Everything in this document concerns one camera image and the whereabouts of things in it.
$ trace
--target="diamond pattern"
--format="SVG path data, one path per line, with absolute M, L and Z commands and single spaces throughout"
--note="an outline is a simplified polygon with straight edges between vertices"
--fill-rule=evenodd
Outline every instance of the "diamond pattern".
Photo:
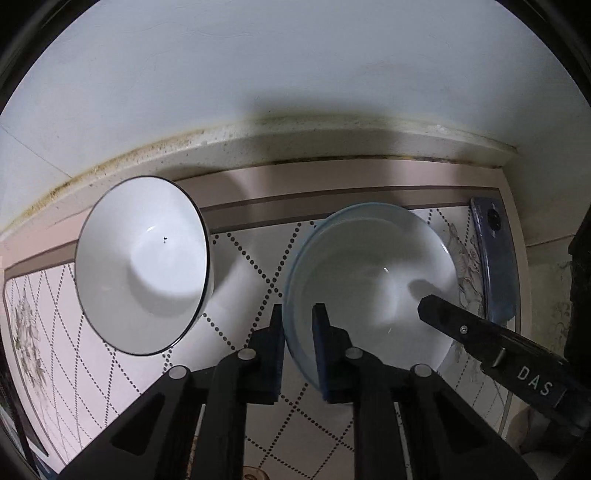
M 448 245 L 456 267 L 461 266 L 459 282 L 467 282 L 466 268 L 477 273 L 469 279 L 474 288 L 465 289 L 462 305 L 481 312 L 482 280 L 469 208 L 414 213 Z M 22 378 L 63 463 L 171 366 L 207 368 L 247 345 L 255 329 L 268 325 L 272 305 L 281 302 L 296 252 L 317 225 L 318 221 L 294 222 L 215 235 L 215 290 L 205 313 L 181 341 L 158 355 L 136 357 L 116 352 L 98 337 L 78 303 L 73 264 L 9 280 L 5 298 L 21 372 L 38 372 L 22 374 Z M 23 305 L 28 305 L 30 312 L 23 310 Z M 30 327 L 38 365 L 19 353 L 22 346 L 15 343 L 17 333 L 23 331 L 17 327 L 19 322 Z M 478 367 L 461 346 L 453 346 L 440 374 L 495 425 L 502 416 L 507 392 Z M 286 349 L 279 402 L 249 406 L 245 464 L 261 466 L 271 478 L 283 480 L 345 480 L 353 478 L 353 448 L 351 407 L 324 403 L 307 385 Z

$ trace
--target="bolt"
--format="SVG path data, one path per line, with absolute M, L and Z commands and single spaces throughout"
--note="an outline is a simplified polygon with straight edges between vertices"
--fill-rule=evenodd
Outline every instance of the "bolt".
M 431 370 L 431 367 L 426 365 L 426 364 L 418 364 L 414 366 L 414 374 L 418 377 L 430 377 L 431 374 L 433 373 L 433 370 Z
M 175 365 L 170 370 L 168 370 L 168 376 L 174 380 L 180 380 L 185 375 L 187 375 L 187 368 L 183 367 L 182 365 Z
M 238 358 L 240 360 L 252 360 L 256 357 L 256 351 L 252 348 L 243 348 L 238 352 Z
M 345 350 L 345 357 L 347 357 L 350 360 L 357 360 L 358 358 L 361 358 L 362 355 L 363 350 L 361 350 L 361 348 L 357 348 L 356 346 L 352 346 Z

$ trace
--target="wall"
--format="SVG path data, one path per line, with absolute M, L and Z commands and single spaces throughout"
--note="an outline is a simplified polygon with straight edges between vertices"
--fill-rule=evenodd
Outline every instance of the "wall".
M 529 154 L 584 112 L 558 61 L 494 0 L 103 0 L 0 116 L 0 228 L 63 180 L 196 128 L 397 116 Z

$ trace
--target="bowl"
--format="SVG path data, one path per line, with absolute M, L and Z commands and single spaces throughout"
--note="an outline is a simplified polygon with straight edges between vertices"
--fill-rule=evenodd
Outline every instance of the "bowl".
M 418 317 L 419 301 L 430 294 L 459 302 L 453 260 L 425 221 L 386 203 L 347 207 L 316 228 L 291 268 L 283 306 L 288 348 L 318 388 L 311 321 L 313 305 L 324 303 L 331 325 L 383 363 L 437 369 L 452 339 Z
M 213 289 L 207 227 L 191 198 L 157 177 L 126 180 L 95 204 L 75 255 L 76 291 L 95 332 L 152 355 L 190 329 Z

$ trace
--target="white lettering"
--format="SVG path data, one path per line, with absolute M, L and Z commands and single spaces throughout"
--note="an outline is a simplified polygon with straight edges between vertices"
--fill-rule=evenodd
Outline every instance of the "white lettering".
M 530 383 L 527 384 L 528 387 L 534 387 L 534 390 L 538 388 L 538 382 L 540 381 L 540 376 L 536 375 Z
M 521 372 L 517 375 L 517 378 L 520 380 L 525 380 L 527 376 L 530 374 L 530 369 L 527 367 L 521 367 Z
M 546 396 L 550 393 L 550 387 L 552 386 L 552 382 L 546 382 L 544 384 L 544 389 L 540 392 L 541 395 Z

